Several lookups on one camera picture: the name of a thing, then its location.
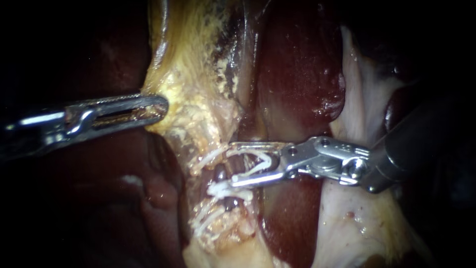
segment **white fibrous tissue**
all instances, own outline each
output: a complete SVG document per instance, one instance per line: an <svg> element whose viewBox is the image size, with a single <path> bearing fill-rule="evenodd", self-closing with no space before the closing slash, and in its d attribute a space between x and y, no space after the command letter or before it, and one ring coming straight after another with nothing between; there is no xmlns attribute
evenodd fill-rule
<svg viewBox="0 0 476 268"><path fill-rule="evenodd" d="M214 159L219 156L226 158L243 155L243 164L245 172L232 175L233 178L244 178L260 171L271 167L271 156L263 151L247 148L220 148L210 152L202 158L199 163L201 167L210 165ZM256 159L252 160L250 156L255 156ZM220 182L212 181L207 187L207 194L210 198L204 198L199 204L197 204L193 212L195 217L189 221L190 227L193 230L193 234L200 237L200 242L205 248L211 249L214 247L215 241L221 235L229 234L230 230L248 230L247 235L254 233L256 224L254 222L248 222L248 217L243 215L253 214L254 209L252 206L253 192L250 189L234 188L230 184L230 180L224 180ZM237 198L243 200L242 206L237 206L230 211L227 211L220 200L224 198Z"/></svg>

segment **forceps jaw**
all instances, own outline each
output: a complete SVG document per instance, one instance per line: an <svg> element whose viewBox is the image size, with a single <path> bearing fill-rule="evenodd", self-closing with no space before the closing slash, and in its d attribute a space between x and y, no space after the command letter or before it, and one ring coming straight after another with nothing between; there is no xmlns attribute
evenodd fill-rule
<svg viewBox="0 0 476 268"><path fill-rule="evenodd" d="M103 135L154 124L163 119L168 108L168 101L161 96L131 94L43 109L4 127L0 160L43 155Z"/></svg>
<svg viewBox="0 0 476 268"><path fill-rule="evenodd" d="M263 142L256 144L268 151L276 149L274 153L279 156L279 164L275 170L251 176L233 176L231 186L260 187L294 179L298 174L307 174L316 179L329 178L345 186L357 186L368 168L370 151L356 144L324 136L314 136L298 144L279 144L279 147L267 147Z"/></svg>

